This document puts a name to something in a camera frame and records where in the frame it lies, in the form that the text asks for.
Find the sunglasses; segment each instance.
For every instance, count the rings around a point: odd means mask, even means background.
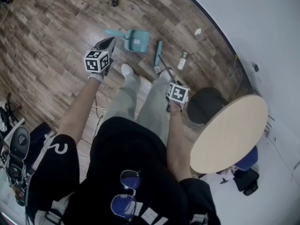
[[[133,190],[133,195],[116,195],[112,200],[111,210],[114,215],[126,219],[126,224],[129,224],[135,216],[137,204],[135,194],[136,189],[138,189],[141,184],[140,173],[132,170],[124,170],[120,175],[120,182],[125,190]]]

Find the black sleeve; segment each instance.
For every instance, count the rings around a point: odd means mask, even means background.
[[[180,182],[186,193],[189,216],[192,224],[220,225],[210,186],[199,179],[184,179]]]
[[[70,136],[58,135],[30,180],[27,210],[31,220],[34,220],[38,210],[48,211],[53,200],[59,201],[74,192],[78,185],[76,143]]]

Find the round table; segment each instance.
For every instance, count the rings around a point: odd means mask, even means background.
[[[268,120],[268,107],[257,95],[234,100],[205,126],[194,143],[191,167],[215,173],[239,162],[257,144]]]

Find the dustpan handle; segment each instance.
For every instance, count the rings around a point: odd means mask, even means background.
[[[116,37],[124,37],[125,33],[120,32],[118,30],[112,30],[112,29],[105,29],[104,31],[106,34],[112,35],[112,36],[116,36]]]

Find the wooden floor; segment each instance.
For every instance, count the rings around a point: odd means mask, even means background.
[[[2,19],[8,6],[0,7]],[[162,57],[177,77],[191,88],[213,86],[229,101],[238,85],[240,71],[230,80],[234,55],[219,32],[191,0],[17,0],[0,29],[0,94],[12,93],[15,105],[22,105],[17,117],[26,119],[32,130],[43,121],[56,128],[87,81],[83,56],[96,42],[107,37],[104,29],[142,29],[150,32],[146,55],[125,51],[118,40],[113,54],[114,67],[97,93],[97,103],[108,108],[124,79],[122,63],[129,63],[151,82],[156,46],[163,41]],[[195,36],[201,28],[202,33]],[[188,59],[183,71],[176,65],[183,51]],[[236,97],[250,88],[246,79]],[[138,98],[139,111],[146,95]],[[185,116],[186,128],[194,126]],[[81,175],[89,163],[89,148],[98,120],[91,111],[79,144]],[[190,129],[193,141],[199,131]]]

